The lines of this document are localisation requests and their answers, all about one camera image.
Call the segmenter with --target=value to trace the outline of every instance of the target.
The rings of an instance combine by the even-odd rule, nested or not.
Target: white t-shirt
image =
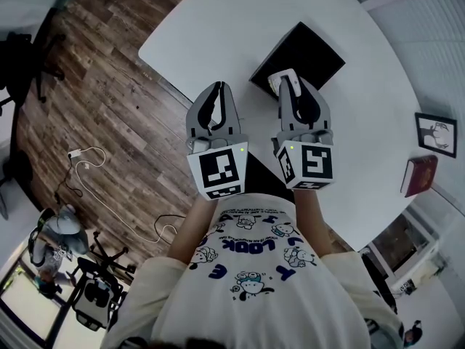
[[[197,337],[227,348],[369,349],[373,334],[376,348],[401,348],[402,324],[374,291],[357,253],[315,255],[292,203],[234,196],[188,266],[145,262],[102,348]]]

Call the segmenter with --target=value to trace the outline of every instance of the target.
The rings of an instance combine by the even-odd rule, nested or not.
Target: office chair
[[[128,252],[126,247],[123,251],[110,257],[100,245],[97,237],[98,233],[96,232],[94,240],[102,254],[94,252],[93,246],[91,253],[99,258],[101,263],[97,264],[80,257],[78,258],[78,267],[70,274],[70,277],[74,277],[79,269],[82,270],[83,276],[76,285],[78,292],[71,306],[76,312],[78,322],[92,331],[108,327],[112,313],[116,315],[116,311],[126,296],[122,285],[108,269],[121,269],[127,273],[133,273],[136,269],[132,265],[125,268],[115,262],[118,257]]]
[[[58,80],[64,80],[65,74],[57,66],[50,68],[45,61],[55,43],[65,40],[65,35],[55,35],[44,51],[31,43],[31,35],[10,32],[7,40],[0,41],[0,89],[7,88],[9,97],[0,102],[1,107],[14,101],[21,107],[28,95],[32,79],[36,79],[37,98],[44,103],[47,99],[41,95],[42,72]]]

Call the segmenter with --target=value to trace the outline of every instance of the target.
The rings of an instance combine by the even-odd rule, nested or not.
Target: cartoon print
[[[284,260],[293,268],[303,268],[307,262],[314,266],[317,265],[315,264],[315,255],[300,249],[298,246],[284,249]]]
[[[279,217],[276,217],[276,216],[268,216],[267,218],[264,218],[262,221],[263,222],[268,222],[269,224],[274,224],[275,223],[275,220],[277,220]]]
[[[300,235],[297,230],[295,230],[291,225],[290,222],[285,222],[280,225],[273,225],[271,227],[271,231],[276,234],[277,236],[280,236],[281,238],[284,236],[290,236],[292,233],[297,233],[297,235]]]
[[[199,247],[202,247],[202,246],[206,243],[206,241],[208,241],[209,236],[210,236],[211,234],[215,234],[215,233],[224,233],[224,230],[222,229],[224,226],[225,226],[224,223],[216,224],[216,225],[214,226],[214,230],[211,231],[210,233],[207,233],[207,234],[203,237],[202,242],[201,242],[198,246],[199,246]]]
[[[222,214],[221,217],[218,219],[218,221],[220,222],[226,221],[226,220],[233,220],[233,218],[229,216],[227,213],[225,213],[225,214]]]
[[[281,281],[285,281],[296,273],[294,269],[286,269],[281,265],[276,267],[276,271],[281,275]]]
[[[239,228],[244,228],[246,230],[251,230],[252,226],[255,224],[255,216],[252,216],[251,214],[242,214],[238,218],[238,227]]]
[[[221,279],[227,274],[227,269],[224,265],[216,264],[214,269],[209,274],[211,279]]]
[[[295,246],[297,242],[304,243],[303,240],[301,240],[300,238],[297,238],[295,236],[292,236],[292,237],[288,238],[288,244],[291,247]]]
[[[190,261],[192,265],[189,267],[189,269],[191,270],[197,269],[198,264],[203,264],[205,262],[212,262],[217,257],[218,257],[217,252],[210,247],[205,246],[205,247],[197,248],[193,258]]]
[[[265,287],[262,282],[262,276],[259,273],[255,272],[240,272],[236,277],[238,285],[242,287],[243,291],[239,295],[240,301],[246,301],[250,296],[257,296],[262,292],[274,292],[273,288]],[[238,292],[239,289],[234,286],[231,291]]]
[[[222,241],[223,249],[229,249],[230,251],[237,253],[261,254],[266,247],[268,247],[270,251],[273,251],[276,248],[275,241],[268,238],[263,242],[252,241],[251,243],[238,241],[237,239],[222,239]]]

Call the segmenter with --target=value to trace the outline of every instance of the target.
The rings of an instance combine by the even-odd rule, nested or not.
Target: white cable
[[[164,225],[164,226],[163,226],[163,230],[161,231],[161,234],[158,236],[158,240],[156,240],[156,241],[151,241],[150,239],[146,239],[146,238],[144,238],[143,236],[140,236],[139,234],[137,234],[136,231],[135,231],[133,228],[131,228],[131,226],[129,226],[127,223],[125,223],[124,220],[123,220],[121,217],[119,217],[118,214],[117,214],[115,211],[113,211],[109,206],[107,206],[107,205],[106,205],[105,203],[103,203],[100,199],[98,199],[97,196],[96,196],[93,192],[91,192],[91,191],[85,186],[85,184],[82,182],[81,177],[79,176],[79,172],[78,172],[78,166],[79,166],[79,164],[81,164],[81,163],[90,164],[91,166],[93,166],[93,167],[95,167],[95,168],[100,168],[100,167],[105,163],[105,161],[107,160],[107,154],[104,152],[104,150],[101,149],[101,148],[94,147],[94,146],[92,146],[92,147],[90,147],[90,148],[87,148],[86,150],[81,150],[81,153],[83,153],[83,152],[85,152],[85,151],[88,151],[88,150],[92,150],[92,149],[93,149],[93,150],[99,150],[99,151],[101,151],[101,152],[103,153],[103,161],[102,161],[102,163],[100,163],[100,164],[94,164],[94,163],[92,163],[91,161],[88,161],[88,160],[80,160],[80,161],[78,161],[78,162],[76,163],[76,165],[75,165],[75,167],[74,167],[74,170],[76,171],[76,176],[78,177],[78,180],[79,180],[79,182],[81,183],[82,187],[83,187],[84,189],[86,189],[86,190],[87,190],[87,191],[88,191],[101,205],[103,205],[106,209],[108,209],[108,211],[110,211],[111,213],[113,213],[113,214],[115,215],[115,217],[116,217],[118,220],[120,220],[125,226],[127,226],[137,237],[143,239],[144,241],[148,241],[149,243],[154,243],[154,244],[155,244],[155,243],[158,243],[158,242],[161,240],[161,236],[163,235],[163,232],[165,231],[165,228],[167,228],[167,227],[173,228],[174,233],[177,234],[176,228],[175,228],[173,225]]]

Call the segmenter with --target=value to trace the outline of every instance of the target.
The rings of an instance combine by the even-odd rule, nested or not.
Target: round table
[[[326,222],[359,250],[411,202],[400,186],[421,149],[412,86],[358,1],[183,0],[139,55],[192,101],[214,81],[227,82],[249,151],[282,178],[270,142],[280,130],[278,104],[248,80],[300,21],[346,62],[320,90],[331,109],[336,182],[318,195]]]

